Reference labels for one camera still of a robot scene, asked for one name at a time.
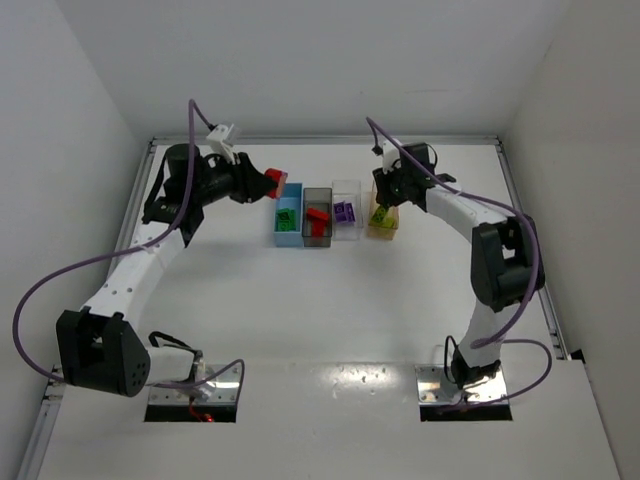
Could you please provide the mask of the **green lego stack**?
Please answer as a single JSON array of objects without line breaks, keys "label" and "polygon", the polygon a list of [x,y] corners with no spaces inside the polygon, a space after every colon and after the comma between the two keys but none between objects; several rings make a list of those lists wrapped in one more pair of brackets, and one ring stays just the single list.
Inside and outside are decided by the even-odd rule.
[{"label": "green lego stack", "polygon": [[390,216],[389,209],[379,205],[372,213],[369,219],[369,225],[382,228],[381,223],[386,216]]}]

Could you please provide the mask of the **lime green lego brick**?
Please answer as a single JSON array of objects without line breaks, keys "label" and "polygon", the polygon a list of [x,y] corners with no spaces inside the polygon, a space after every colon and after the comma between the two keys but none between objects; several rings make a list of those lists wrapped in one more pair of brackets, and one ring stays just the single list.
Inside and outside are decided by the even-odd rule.
[{"label": "lime green lego brick", "polygon": [[381,227],[395,229],[397,227],[396,219],[393,216],[386,216],[381,223]]}]

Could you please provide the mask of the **green lego plate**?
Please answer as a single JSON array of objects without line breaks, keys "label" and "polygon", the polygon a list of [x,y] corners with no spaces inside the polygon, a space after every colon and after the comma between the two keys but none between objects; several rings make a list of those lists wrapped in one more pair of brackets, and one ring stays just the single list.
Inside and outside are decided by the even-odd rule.
[{"label": "green lego plate", "polygon": [[278,209],[277,212],[278,221],[289,221],[295,223],[296,211],[290,208]]}]

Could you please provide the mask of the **purple lego brick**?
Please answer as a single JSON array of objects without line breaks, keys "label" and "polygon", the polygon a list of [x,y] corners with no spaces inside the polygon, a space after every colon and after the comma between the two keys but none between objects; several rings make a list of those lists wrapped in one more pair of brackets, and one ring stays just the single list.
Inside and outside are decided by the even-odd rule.
[{"label": "purple lego brick", "polygon": [[356,221],[355,212],[350,204],[346,204],[346,211],[343,214],[335,214],[338,224],[354,223]]}]

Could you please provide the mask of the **green number lego brick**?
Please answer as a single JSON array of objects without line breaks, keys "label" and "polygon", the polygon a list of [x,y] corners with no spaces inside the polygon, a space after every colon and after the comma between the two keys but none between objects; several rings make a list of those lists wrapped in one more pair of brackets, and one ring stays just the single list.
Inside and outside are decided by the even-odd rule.
[{"label": "green number lego brick", "polygon": [[279,221],[276,225],[277,232],[291,232],[295,231],[295,223],[289,221]]}]

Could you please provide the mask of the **red and green lego block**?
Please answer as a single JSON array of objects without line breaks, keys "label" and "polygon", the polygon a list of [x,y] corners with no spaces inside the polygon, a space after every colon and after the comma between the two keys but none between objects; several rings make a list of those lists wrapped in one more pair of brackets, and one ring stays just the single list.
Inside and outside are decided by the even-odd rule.
[{"label": "red and green lego block", "polygon": [[326,228],[326,222],[319,219],[312,219],[311,222],[311,236],[313,238],[322,238]]}]

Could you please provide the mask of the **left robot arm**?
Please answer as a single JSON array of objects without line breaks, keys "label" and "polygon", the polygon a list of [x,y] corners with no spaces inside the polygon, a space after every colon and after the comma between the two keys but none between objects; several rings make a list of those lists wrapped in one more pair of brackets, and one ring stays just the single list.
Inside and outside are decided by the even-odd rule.
[{"label": "left robot arm", "polygon": [[209,376],[201,351],[153,332],[139,335],[146,303],[170,263],[191,243],[206,206],[224,198],[252,204],[278,198],[285,172],[258,171],[244,152],[187,144],[169,147],[143,206],[130,249],[78,311],[56,323],[64,381],[76,387],[136,396],[146,386],[194,390]]}]

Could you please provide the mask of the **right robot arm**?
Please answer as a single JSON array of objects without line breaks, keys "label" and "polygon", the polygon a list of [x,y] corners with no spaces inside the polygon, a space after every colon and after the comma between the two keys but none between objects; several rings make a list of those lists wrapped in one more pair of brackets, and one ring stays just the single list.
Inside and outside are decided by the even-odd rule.
[{"label": "right robot arm", "polygon": [[532,219],[465,194],[455,177],[436,172],[435,153],[426,143],[396,147],[385,140],[372,151],[381,159],[372,172],[381,208],[411,203],[444,221],[471,246],[476,304],[464,337],[445,357],[445,378],[461,389],[493,377],[513,318],[545,283]]}]

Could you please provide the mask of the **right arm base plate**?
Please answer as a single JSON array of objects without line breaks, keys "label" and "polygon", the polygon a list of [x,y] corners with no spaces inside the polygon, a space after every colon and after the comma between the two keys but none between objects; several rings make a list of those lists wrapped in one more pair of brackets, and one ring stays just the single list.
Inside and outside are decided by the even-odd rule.
[{"label": "right arm base plate", "polygon": [[462,388],[445,378],[441,364],[416,365],[415,374],[420,406],[509,404],[502,368],[493,376],[484,376],[475,382],[466,383]]}]

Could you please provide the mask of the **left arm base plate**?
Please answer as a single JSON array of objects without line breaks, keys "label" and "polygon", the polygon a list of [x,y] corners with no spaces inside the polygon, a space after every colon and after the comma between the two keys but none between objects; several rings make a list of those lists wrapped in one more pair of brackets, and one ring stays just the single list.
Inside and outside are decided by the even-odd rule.
[{"label": "left arm base plate", "polygon": [[202,407],[236,407],[245,378],[245,362],[242,359],[230,364],[207,364],[199,367],[196,387],[168,389],[151,387],[148,395],[148,406],[187,407],[190,401]]}]

